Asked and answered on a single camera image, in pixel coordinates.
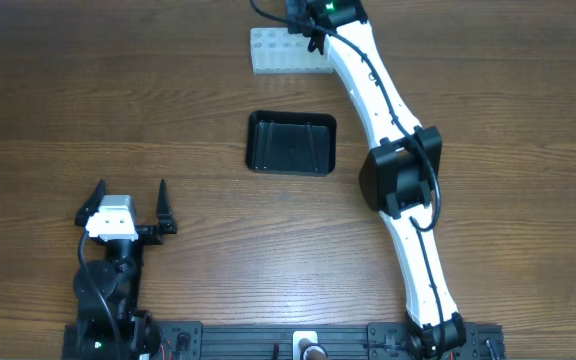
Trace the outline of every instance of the black cable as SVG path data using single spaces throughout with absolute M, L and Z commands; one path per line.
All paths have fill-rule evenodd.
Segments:
M 428 271 L 430 287 L 432 288 L 433 294 L 435 294 L 435 301 L 437 301 L 437 312 L 439 313 L 439 344 L 437 346 L 437 360 L 441 360 L 441 357 L 444 353 L 444 343 L 446 341 L 446 329 L 444 329 L 444 312 L 441 309 L 441 301 L 439 300 L 439 292 L 437 291 L 437 285 L 435 285 L 435 279 L 432 277 L 432 271 L 430 271 L 430 262 L 428 261 L 428 254 L 426 253 L 426 247 L 424 246 L 424 239 L 421 232 L 417 231 L 417 237 L 419 238 L 419 245 L 421 245 L 421 253 L 424 256 L 426 271 Z
M 435 227 L 435 225 L 437 225 L 437 222 L 439 221 L 439 215 L 441 213 L 441 191 L 439 189 L 439 181 L 437 180 L 437 173 L 435 172 L 435 169 L 432 167 L 432 163 L 430 162 L 428 155 L 423 150 L 421 145 L 415 140 L 415 138 L 412 137 L 412 135 L 410 135 L 410 133 L 408 133 L 408 131 L 406 131 L 406 129 L 403 127 L 403 125 L 401 125 L 401 123 L 399 122 L 399 117 L 395 114 L 395 109 L 393 108 L 392 103 L 390 102 L 390 98 L 388 96 L 388 93 L 386 92 L 386 88 L 384 87 L 384 85 L 381 82 L 381 77 L 379 76 L 379 73 L 377 73 L 377 69 L 375 69 L 372 62 L 368 58 L 368 55 L 366 55 L 363 51 L 361 51 L 361 49 L 357 45 L 353 44 L 350 40 L 337 34 L 333 30 L 329 30 L 329 29 L 326 29 L 324 27 L 321 27 L 321 26 L 315 25 L 315 24 L 310 24 L 310 23 L 298 21 L 295 19 L 282 18 L 279 16 L 269 14 L 269 13 L 261 10 L 259 7 L 257 7 L 257 4 L 255 4 L 255 0 L 250 0 L 250 6 L 252 6 L 252 8 L 255 10 L 255 12 L 257 12 L 257 14 L 265 17 L 266 19 L 270 19 L 270 20 L 280 22 L 283 24 L 306 27 L 306 28 L 320 31 L 326 35 L 334 37 L 334 38 L 338 39 L 339 41 L 343 42 L 344 44 L 346 44 L 351 49 L 353 49 L 357 54 L 359 54 L 359 56 L 361 57 L 361 60 L 363 62 L 365 62 L 366 65 L 368 65 L 368 67 L 370 68 L 370 71 L 372 73 L 372 76 L 374 78 L 375 84 L 377 86 L 379 86 L 379 88 L 381 89 L 381 93 L 382 93 L 384 99 L 386 100 L 386 105 L 388 106 L 388 111 L 390 112 L 390 115 L 392 116 L 391 123 L 393 125 L 397 126 L 397 128 L 404 135 L 404 137 L 406 138 L 408 143 L 414 147 L 417 154 L 421 157 L 421 160 L 422 160 L 426 170 L 430 174 L 430 180 L 432 182 L 432 187 L 435 190 L 435 212 L 433 213 L 432 221 L 425 228 L 422 228 L 419 225 L 419 223 L 417 222 L 417 220 L 412 216 L 410 217 L 410 222 L 412 223 L 412 225 L 415 227 L 415 229 L 417 231 L 432 230 Z
M 104 312 L 108 317 L 108 321 L 110 321 L 110 327 L 112 327 L 112 334 L 115 337 L 115 345 L 117 347 L 117 360 L 121 360 L 122 342 L 121 342 L 121 333 L 119 332 L 119 326 L 117 326 L 117 322 L 112 317 L 110 309 L 108 308 L 108 303 L 106 303 L 106 299 L 104 299 L 104 296 L 101 295 L 101 291 L 99 291 L 99 288 L 97 287 L 97 284 L 95 284 L 92 275 L 90 275 L 90 270 L 88 270 L 88 265 L 86 265 L 86 261 L 84 260 L 84 244 L 86 243 L 87 239 L 88 239 L 88 231 L 84 229 L 84 233 L 81 235 L 81 240 L 79 240 L 79 252 L 78 252 L 79 266 L 81 266 L 81 272 L 84 274 L 86 281 L 88 281 L 88 285 L 90 285 L 93 292 L 99 299 L 101 307 L 103 307 Z

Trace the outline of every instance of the wood grain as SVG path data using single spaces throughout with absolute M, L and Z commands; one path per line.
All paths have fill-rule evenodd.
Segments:
M 444 138 L 436 237 L 460 312 L 502 324 L 512 358 L 576 358 L 576 0 L 365 6 L 403 98 Z M 247 0 L 0 0 L 0 357 L 59 356 L 72 220 L 100 178 L 143 222 L 168 182 L 181 230 L 147 250 L 141 298 L 159 319 L 403 320 L 357 184 L 356 112 L 333 75 L 254 77 L 249 30 L 266 25 Z M 248 171 L 262 108 L 333 114 L 335 171 Z

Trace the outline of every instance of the wooden table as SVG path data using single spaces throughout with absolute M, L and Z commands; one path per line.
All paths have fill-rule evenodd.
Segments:
M 502 324 L 512 358 L 576 358 L 576 0 L 365 7 L 402 96 L 443 135 L 436 237 L 460 312 Z M 253 76 L 249 31 L 269 25 L 247 0 L 0 0 L 0 357 L 59 356 L 73 219 L 100 178 L 143 222 L 168 182 L 181 230 L 147 249 L 141 290 L 159 319 L 404 319 L 359 191 L 356 111 L 334 75 Z M 250 172 L 257 109 L 333 114 L 334 172 Z

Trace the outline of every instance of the white connector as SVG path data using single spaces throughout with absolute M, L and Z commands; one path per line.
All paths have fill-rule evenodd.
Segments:
M 255 74 L 330 74 L 334 70 L 318 51 L 308 52 L 310 38 L 287 28 L 250 30 L 250 55 Z

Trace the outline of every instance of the black plastic tray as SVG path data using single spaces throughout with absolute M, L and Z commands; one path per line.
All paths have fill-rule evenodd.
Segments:
M 252 171 L 326 176 L 335 168 L 332 115 L 258 110 L 248 126 L 246 164 Z

